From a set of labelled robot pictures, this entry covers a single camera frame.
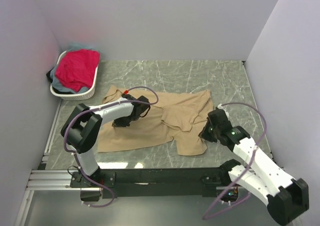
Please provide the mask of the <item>black garment in basket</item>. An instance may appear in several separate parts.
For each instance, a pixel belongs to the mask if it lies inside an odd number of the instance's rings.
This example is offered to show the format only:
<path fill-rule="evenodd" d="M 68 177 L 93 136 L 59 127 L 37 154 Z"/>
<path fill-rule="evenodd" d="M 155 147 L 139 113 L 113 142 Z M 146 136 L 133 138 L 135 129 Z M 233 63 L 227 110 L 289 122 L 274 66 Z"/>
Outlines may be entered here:
<path fill-rule="evenodd" d="M 50 83 L 51 86 L 52 86 L 52 83 L 53 83 L 53 79 L 51 78 L 51 72 L 52 72 L 52 71 L 53 71 L 53 68 L 46 73 L 46 78 L 47 78 L 47 80 L 48 80 L 48 82 Z M 59 91 L 58 89 L 56 89 L 56 88 L 54 88 L 54 87 L 53 87 L 53 91 L 54 91 L 54 93 L 56 93 L 56 94 L 62 94 L 62 95 L 72 94 L 70 91 L 67 91 L 67 92 L 65 92 L 65 91 Z"/>

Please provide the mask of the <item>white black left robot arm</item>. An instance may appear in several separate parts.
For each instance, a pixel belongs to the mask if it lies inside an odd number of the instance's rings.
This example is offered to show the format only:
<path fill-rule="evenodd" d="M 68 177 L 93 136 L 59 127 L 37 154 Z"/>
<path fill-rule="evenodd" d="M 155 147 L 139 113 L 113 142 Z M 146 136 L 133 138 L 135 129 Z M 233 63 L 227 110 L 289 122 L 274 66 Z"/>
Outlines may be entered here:
<path fill-rule="evenodd" d="M 75 107 L 60 134 L 64 150 L 74 154 L 83 173 L 82 181 L 88 187 L 94 187 L 100 181 L 101 169 L 95 159 L 93 146 L 101 126 L 112 122 L 114 127 L 127 127 L 142 114 L 146 115 L 151 105 L 144 96 L 134 98 L 130 94 L 123 94 L 115 101 L 99 106 L 79 104 Z"/>

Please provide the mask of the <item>white perforated laundry basket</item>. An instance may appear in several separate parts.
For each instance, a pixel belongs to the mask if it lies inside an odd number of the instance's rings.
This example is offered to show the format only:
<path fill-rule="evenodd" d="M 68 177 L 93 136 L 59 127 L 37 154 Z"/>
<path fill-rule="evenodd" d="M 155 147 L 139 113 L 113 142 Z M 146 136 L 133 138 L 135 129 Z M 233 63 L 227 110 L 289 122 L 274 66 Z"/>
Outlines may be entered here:
<path fill-rule="evenodd" d="M 66 53 L 66 51 L 64 51 L 63 53 L 60 54 L 60 56 L 57 59 L 57 63 L 59 62 L 59 60 L 62 58 L 62 56 L 64 56 L 64 54 Z M 50 91 L 53 95 L 60 97 L 64 100 L 85 100 L 85 99 L 89 99 L 93 96 L 94 91 L 95 91 L 95 87 L 96 87 L 96 80 L 97 80 L 97 72 L 98 72 L 98 67 L 96 68 L 96 73 L 94 76 L 94 82 L 92 87 L 85 93 L 79 93 L 79 94 L 69 94 L 69 95 L 62 95 L 62 94 L 56 94 L 53 91 L 53 87 L 50 85 Z"/>

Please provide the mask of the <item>red t shirt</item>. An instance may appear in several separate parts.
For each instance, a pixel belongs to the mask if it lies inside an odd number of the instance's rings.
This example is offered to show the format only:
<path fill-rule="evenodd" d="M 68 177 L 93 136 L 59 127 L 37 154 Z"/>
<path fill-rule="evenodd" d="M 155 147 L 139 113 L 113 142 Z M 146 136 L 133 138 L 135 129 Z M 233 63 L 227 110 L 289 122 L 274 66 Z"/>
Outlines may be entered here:
<path fill-rule="evenodd" d="M 54 75 L 63 87 L 79 92 L 83 87 L 92 87 L 99 61 L 100 53 L 95 50 L 68 51 Z"/>

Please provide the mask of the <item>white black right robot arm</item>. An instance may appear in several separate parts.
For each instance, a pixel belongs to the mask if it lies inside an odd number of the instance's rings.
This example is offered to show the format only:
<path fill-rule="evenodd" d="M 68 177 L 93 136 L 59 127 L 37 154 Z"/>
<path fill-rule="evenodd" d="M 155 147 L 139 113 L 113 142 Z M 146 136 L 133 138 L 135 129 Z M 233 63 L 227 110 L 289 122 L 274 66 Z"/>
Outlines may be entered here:
<path fill-rule="evenodd" d="M 207 115 L 199 136 L 220 142 L 247 164 L 229 160 L 219 167 L 219 179 L 228 188 L 240 185 L 260 199 L 270 216 L 281 226 L 309 209 L 309 186 L 280 168 L 241 126 L 232 126 L 224 110 L 216 108 Z"/>

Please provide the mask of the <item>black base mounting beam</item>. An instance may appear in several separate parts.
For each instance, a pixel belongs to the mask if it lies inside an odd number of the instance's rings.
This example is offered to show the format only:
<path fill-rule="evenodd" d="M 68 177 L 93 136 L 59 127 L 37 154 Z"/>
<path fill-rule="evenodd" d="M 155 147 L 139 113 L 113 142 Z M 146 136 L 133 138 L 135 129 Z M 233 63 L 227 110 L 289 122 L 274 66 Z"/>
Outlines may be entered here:
<path fill-rule="evenodd" d="M 102 169 L 96 177 L 115 197 L 216 197 L 218 187 L 231 183 L 221 168 Z"/>

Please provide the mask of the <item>grey blue t shirt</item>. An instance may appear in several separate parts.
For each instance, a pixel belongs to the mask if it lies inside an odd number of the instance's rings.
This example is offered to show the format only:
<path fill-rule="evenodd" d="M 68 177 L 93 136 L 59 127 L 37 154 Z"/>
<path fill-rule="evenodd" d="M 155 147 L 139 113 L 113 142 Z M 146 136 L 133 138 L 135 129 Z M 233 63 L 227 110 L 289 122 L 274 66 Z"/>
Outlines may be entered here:
<path fill-rule="evenodd" d="M 66 53 L 67 53 L 68 51 L 77 51 L 77 50 L 80 50 L 80 49 L 90 49 L 90 50 L 95 50 L 95 51 L 97 51 L 96 49 L 94 49 L 94 48 L 92 48 L 92 47 L 88 47 L 88 46 L 82 47 L 82 46 L 80 46 L 80 45 L 73 44 L 73 45 L 71 45 L 71 46 L 69 47 L 69 49 L 66 51 Z M 56 71 L 56 69 L 57 69 L 57 67 L 58 67 L 59 62 L 53 67 L 53 71 L 50 73 L 50 76 L 51 76 L 51 78 L 53 79 L 52 87 L 58 89 L 59 91 L 65 91 L 65 92 L 70 91 L 72 94 L 85 93 L 85 92 L 87 92 L 87 91 L 90 89 L 90 88 L 83 87 L 79 92 L 75 92 L 75 91 L 73 91 L 73 90 L 71 90 L 71 89 L 69 89 L 69 88 L 63 87 L 62 84 L 61 84 L 61 83 L 57 80 L 57 78 L 55 77 L 55 71 Z"/>

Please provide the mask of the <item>beige t shirt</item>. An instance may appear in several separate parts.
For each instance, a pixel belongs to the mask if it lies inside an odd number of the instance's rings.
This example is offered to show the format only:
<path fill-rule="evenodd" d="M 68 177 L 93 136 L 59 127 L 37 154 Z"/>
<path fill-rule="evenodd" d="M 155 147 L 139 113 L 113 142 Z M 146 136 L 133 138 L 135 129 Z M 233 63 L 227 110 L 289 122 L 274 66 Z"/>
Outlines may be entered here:
<path fill-rule="evenodd" d="M 174 140 L 178 155 L 201 155 L 207 150 L 199 133 L 207 122 L 207 115 L 214 108 L 211 91 L 197 93 L 153 94 L 134 89 L 130 95 L 146 97 L 152 105 L 147 114 L 128 127 L 114 127 L 111 122 L 102 126 L 97 140 L 100 153 L 119 152 L 158 146 Z"/>

